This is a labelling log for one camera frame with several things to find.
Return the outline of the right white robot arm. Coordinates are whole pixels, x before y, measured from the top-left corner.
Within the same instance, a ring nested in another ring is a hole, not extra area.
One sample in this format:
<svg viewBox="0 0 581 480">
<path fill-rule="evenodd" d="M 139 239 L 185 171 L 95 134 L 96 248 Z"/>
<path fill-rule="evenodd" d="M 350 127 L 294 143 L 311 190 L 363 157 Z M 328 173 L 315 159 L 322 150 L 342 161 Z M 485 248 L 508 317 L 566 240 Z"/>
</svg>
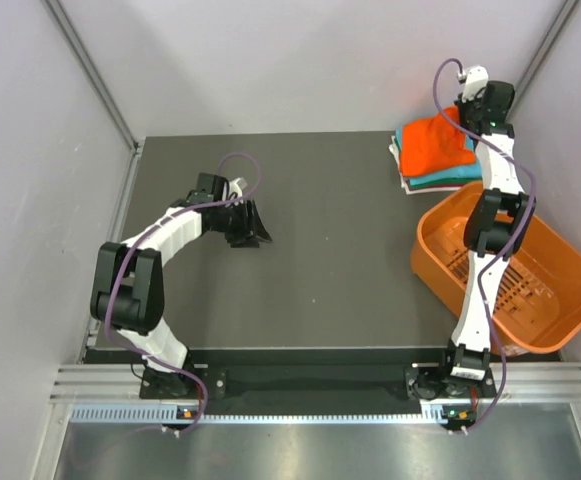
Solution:
<svg viewBox="0 0 581 480">
<path fill-rule="evenodd" d="M 451 396 L 486 377 L 499 285 L 536 207 L 535 194 L 524 191 L 514 165 L 514 128 L 507 121 L 514 86 L 468 78 L 461 83 L 463 92 L 456 100 L 459 122 L 474 140 L 483 191 L 463 235 L 469 274 L 459 322 L 450 340 L 449 363 L 436 372 L 439 388 Z"/>
</svg>

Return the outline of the orange t shirt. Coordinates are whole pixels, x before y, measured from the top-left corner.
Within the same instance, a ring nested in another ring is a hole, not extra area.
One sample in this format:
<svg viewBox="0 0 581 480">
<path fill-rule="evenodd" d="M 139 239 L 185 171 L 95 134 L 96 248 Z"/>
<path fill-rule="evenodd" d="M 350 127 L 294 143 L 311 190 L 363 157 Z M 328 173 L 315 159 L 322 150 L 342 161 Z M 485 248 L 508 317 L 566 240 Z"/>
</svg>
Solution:
<svg viewBox="0 0 581 480">
<path fill-rule="evenodd" d="M 455 123 L 459 123 L 459 111 L 451 106 L 401 127 L 396 132 L 400 172 L 406 177 L 420 177 L 475 164 L 470 138 Z"/>
</svg>

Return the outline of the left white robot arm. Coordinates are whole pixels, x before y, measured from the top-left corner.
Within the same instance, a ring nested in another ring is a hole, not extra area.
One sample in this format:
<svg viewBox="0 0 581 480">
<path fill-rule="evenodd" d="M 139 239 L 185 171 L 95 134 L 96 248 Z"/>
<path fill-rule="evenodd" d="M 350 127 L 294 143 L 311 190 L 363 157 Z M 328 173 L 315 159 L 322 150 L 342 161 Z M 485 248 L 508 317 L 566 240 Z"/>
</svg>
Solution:
<svg viewBox="0 0 581 480">
<path fill-rule="evenodd" d="M 141 233 L 99 248 L 90 313 L 139 353 L 142 381 L 155 398 L 184 398 L 201 389 L 188 348 L 164 318 L 166 264 L 208 232 L 222 234 L 232 248 L 272 240 L 246 187 L 242 177 L 202 173 L 195 189 Z"/>
</svg>

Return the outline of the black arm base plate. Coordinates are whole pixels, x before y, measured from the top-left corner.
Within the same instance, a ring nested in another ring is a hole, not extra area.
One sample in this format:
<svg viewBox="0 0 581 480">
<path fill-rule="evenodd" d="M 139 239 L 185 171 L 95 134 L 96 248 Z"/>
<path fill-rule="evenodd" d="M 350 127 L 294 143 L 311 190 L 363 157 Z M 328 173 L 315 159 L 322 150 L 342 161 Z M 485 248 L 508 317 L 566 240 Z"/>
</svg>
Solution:
<svg viewBox="0 0 581 480">
<path fill-rule="evenodd" d="M 194 349 L 210 414 L 401 414 L 422 401 L 490 399 L 495 381 L 448 374 L 440 347 Z"/>
</svg>

